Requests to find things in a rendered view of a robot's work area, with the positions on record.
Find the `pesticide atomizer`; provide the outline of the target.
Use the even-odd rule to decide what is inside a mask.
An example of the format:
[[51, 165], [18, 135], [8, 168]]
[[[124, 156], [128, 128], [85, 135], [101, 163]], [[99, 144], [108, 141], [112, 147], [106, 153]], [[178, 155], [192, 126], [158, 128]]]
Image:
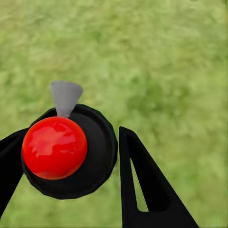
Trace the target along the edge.
[[77, 199], [110, 178], [119, 145], [102, 112], [77, 104], [82, 86], [61, 80], [50, 87], [56, 107], [28, 128], [21, 148], [22, 167], [32, 186], [44, 195]]

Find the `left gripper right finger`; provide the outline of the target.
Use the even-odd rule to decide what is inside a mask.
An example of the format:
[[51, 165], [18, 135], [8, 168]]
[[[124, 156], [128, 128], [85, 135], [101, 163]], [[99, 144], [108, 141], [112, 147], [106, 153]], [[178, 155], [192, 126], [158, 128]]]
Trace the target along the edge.
[[[123, 228], [199, 228], [137, 134], [119, 127]], [[139, 211], [130, 158], [149, 212]]]

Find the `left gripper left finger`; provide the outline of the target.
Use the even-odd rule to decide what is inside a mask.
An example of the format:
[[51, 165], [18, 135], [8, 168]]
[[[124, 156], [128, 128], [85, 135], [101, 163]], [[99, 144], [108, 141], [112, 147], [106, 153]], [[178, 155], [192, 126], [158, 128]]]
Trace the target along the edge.
[[0, 140], [0, 217], [24, 173], [21, 148], [28, 130], [19, 130]]

